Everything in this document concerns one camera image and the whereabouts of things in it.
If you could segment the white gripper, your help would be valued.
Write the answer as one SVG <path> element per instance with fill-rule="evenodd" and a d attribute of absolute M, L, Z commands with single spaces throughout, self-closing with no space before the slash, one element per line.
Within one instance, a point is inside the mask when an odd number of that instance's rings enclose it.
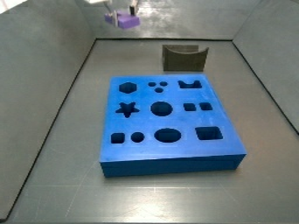
<path fill-rule="evenodd" d="M 118 26 L 118 11 L 113 8 L 113 0 L 85 0 L 90 4 L 103 3 L 107 9 L 106 21 L 114 26 Z M 138 13 L 138 2 L 139 0 L 133 0 L 130 4 L 130 13 L 131 16 L 135 16 Z"/>

